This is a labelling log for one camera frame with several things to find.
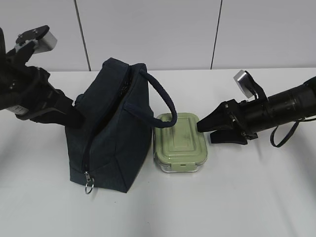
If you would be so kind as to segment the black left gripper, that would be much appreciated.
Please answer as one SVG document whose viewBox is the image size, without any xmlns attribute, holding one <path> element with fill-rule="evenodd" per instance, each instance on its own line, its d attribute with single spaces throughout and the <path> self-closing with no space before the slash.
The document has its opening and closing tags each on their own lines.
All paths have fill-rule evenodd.
<svg viewBox="0 0 316 237">
<path fill-rule="evenodd" d="M 26 65 L 37 47 L 37 41 L 27 40 L 4 54 L 4 108 L 20 120 L 81 128 L 85 117 L 50 84 L 50 73 Z"/>
</svg>

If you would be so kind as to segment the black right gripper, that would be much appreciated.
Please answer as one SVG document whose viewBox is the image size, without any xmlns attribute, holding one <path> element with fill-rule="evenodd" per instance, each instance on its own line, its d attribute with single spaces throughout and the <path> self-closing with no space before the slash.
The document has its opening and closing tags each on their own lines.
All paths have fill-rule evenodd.
<svg viewBox="0 0 316 237">
<path fill-rule="evenodd" d="M 258 137 L 257 133 L 271 127 L 268 99 L 235 99 L 222 102 L 208 116 L 197 122 L 198 132 L 209 132 L 212 144 L 247 145 L 247 140 Z"/>
</svg>

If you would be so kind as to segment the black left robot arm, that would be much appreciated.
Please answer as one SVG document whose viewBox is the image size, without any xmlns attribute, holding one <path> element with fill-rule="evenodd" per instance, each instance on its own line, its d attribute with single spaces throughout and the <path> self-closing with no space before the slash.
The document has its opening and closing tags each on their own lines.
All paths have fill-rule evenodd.
<svg viewBox="0 0 316 237">
<path fill-rule="evenodd" d="M 51 51 L 56 44 L 57 39 L 48 25 L 21 33 L 10 51 L 6 51 L 1 33 L 0 108 L 14 113 L 20 120 L 81 128 L 85 117 L 75 109 L 72 99 L 51 85 L 50 73 L 26 65 L 34 54 Z"/>
</svg>

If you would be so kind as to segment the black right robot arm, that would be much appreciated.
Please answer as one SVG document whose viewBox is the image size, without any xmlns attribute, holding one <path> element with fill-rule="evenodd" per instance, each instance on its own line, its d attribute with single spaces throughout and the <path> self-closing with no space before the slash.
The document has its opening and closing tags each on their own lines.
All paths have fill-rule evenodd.
<svg viewBox="0 0 316 237">
<path fill-rule="evenodd" d="M 270 135 L 274 147 L 283 146 L 293 135 L 299 123 L 312 121 L 316 114 L 316 79 L 267 97 L 263 88 L 247 75 L 244 90 L 255 99 L 237 102 L 224 101 L 208 116 L 197 122 L 198 132 L 209 132 L 213 144 L 234 143 L 246 145 L 258 138 L 258 132 L 293 122 L 288 134 L 276 144 L 275 133 Z"/>
</svg>

